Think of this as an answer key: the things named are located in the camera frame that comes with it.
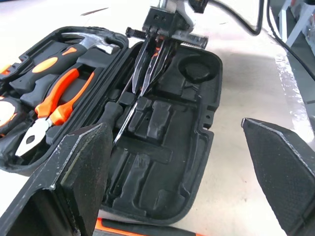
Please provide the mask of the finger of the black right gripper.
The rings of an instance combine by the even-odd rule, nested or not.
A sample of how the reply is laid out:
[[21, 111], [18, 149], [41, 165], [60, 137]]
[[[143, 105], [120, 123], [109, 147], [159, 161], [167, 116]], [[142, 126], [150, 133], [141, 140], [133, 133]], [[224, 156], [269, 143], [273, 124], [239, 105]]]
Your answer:
[[161, 40], [155, 47], [154, 53], [150, 57], [148, 68], [145, 72], [140, 96], [143, 96], [152, 85], [158, 74], [166, 67], [166, 62], [170, 54], [170, 43], [167, 40]]
[[147, 62], [149, 60], [149, 56], [151, 54], [151, 39], [147, 38], [141, 49], [140, 52], [136, 58], [135, 61], [135, 69], [132, 77], [132, 92], [134, 94], [137, 94], [140, 86], [142, 85], [141, 78], [142, 74], [147, 67]]

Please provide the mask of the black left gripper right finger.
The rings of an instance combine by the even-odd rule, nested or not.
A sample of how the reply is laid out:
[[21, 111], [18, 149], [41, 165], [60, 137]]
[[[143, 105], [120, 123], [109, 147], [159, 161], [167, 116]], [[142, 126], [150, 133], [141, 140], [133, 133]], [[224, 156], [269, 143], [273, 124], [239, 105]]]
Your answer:
[[241, 127], [256, 178], [288, 236], [315, 234], [315, 152], [295, 132], [253, 118]]

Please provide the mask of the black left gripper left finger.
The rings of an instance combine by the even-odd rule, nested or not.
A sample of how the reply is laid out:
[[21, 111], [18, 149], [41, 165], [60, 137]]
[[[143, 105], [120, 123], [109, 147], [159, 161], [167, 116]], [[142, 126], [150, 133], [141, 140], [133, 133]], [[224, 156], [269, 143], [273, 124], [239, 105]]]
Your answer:
[[0, 218], [3, 236], [91, 236], [107, 182], [112, 129], [66, 135]]

